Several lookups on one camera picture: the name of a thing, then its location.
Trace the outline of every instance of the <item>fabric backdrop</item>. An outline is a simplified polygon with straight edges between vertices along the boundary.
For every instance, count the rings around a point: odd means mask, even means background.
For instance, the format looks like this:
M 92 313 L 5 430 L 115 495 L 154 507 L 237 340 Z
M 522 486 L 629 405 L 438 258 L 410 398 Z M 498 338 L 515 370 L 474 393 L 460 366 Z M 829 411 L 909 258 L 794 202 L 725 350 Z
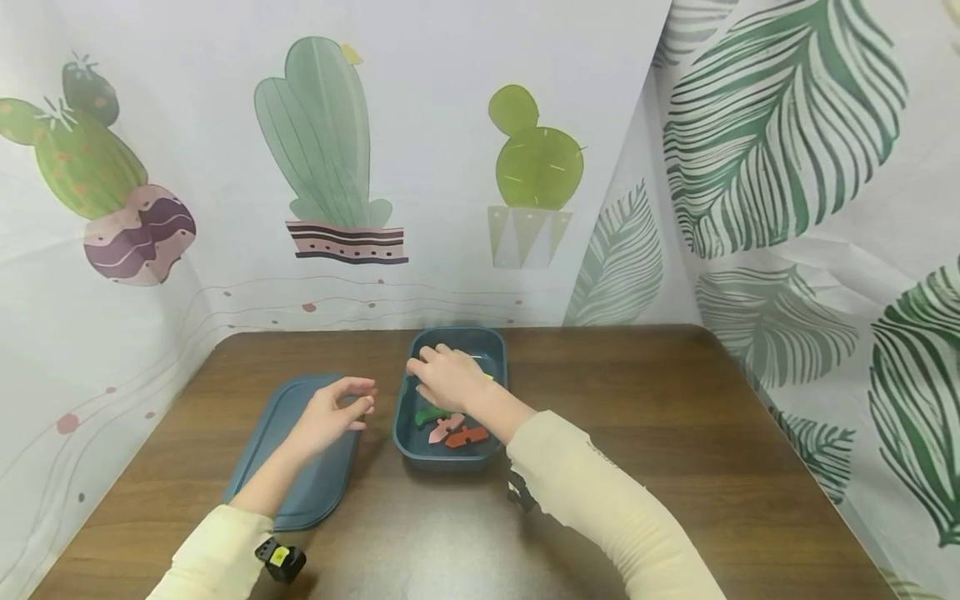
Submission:
M 0 598 L 234 333 L 695 323 L 949 599 L 955 0 L 394 4 L 0 0 Z

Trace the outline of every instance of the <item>wooden table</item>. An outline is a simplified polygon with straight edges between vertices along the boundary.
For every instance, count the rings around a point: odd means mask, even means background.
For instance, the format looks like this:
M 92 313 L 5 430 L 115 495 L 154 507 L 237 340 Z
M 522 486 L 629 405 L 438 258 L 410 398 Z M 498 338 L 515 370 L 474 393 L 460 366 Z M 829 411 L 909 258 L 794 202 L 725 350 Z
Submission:
M 408 469 L 390 426 L 412 331 L 227 339 L 33 596 L 145 597 L 217 505 L 270 393 L 312 372 L 374 377 L 380 397 L 347 495 L 299 534 L 308 565 L 255 598 L 622 598 L 594 546 L 483 476 Z M 688 326 L 504 331 L 514 393 L 552 409 L 655 494 L 727 597 L 894 598 L 736 365 Z

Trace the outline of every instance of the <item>plastic container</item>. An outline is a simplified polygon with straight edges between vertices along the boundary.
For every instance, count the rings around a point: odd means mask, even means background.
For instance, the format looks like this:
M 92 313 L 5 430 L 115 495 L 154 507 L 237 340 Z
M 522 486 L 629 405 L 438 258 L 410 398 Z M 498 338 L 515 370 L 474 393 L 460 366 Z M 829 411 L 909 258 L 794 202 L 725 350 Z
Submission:
M 340 374 L 298 377 L 284 383 L 270 396 L 224 492 L 225 502 L 230 502 L 240 492 L 286 439 L 313 393 L 341 377 Z M 300 472 L 280 506 L 275 531 L 310 529 L 337 508 L 347 491 L 350 465 L 358 441 L 359 432 L 348 431 Z
M 446 344 L 472 356 L 493 380 L 507 387 L 507 346 L 499 333 L 485 327 L 435 327 L 425 329 L 410 346 L 410 356 L 419 357 L 424 346 Z M 433 427 L 427 424 L 418 429 L 414 415 L 432 406 L 417 392 L 420 380 L 411 375 L 403 377 L 400 398 L 394 418 L 394 444 L 414 468 L 430 471 L 479 471 L 493 462 L 503 444 L 492 434 L 483 442 L 449 448 L 445 444 L 430 444 L 427 437 Z M 467 418 L 467 427 L 479 423 Z

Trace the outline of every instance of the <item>green cactus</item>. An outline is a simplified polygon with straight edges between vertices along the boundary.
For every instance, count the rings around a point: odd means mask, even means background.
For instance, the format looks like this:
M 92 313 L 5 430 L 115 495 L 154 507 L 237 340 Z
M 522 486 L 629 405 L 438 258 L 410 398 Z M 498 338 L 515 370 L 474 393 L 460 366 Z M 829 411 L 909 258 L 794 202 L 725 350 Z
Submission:
M 33 146 L 36 137 L 46 132 L 40 121 L 43 111 L 24 100 L 0 98 L 0 135 L 23 146 Z
M 584 175 L 580 145 L 560 130 L 538 127 L 537 103 L 519 85 L 493 94 L 488 112 L 510 136 L 496 160 L 496 185 L 507 206 L 563 208 Z
M 113 125 L 120 115 L 116 91 L 93 70 L 97 63 L 89 61 L 90 55 L 73 56 L 75 60 L 65 64 L 61 72 L 66 104 L 87 113 L 104 127 Z
M 253 94 L 260 129 L 297 198 L 303 221 L 341 228 L 382 228 L 392 207 L 369 202 L 370 123 L 363 86 L 348 46 L 305 37 L 291 46 L 285 78 L 262 81 Z
M 50 105 L 46 113 L 29 102 L 0 99 L 0 133 L 33 146 L 36 165 L 50 191 L 70 210 L 97 219 L 124 206 L 147 171 L 130 148 L 96 118 Z

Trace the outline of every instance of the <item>container lid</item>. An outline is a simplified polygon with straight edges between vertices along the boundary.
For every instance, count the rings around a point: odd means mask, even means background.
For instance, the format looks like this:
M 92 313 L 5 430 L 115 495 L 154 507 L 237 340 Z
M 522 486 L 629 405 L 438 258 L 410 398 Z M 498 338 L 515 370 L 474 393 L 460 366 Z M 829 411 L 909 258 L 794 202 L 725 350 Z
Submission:
M 230 478 L 224 493 L 226 502 L 240 492 L 267 457 L 286 439 L 314 392 L 340 378 L 339 374 L 298 377 L 284 383 L 270 396 L 240 457 L 240 463 Z M 358 441 L 359 432 L 346 432 L 300 472 L 280 506 L 274 521 L 275 531 L 309 529 L 337 508 L 347 490 L 350 465 Z

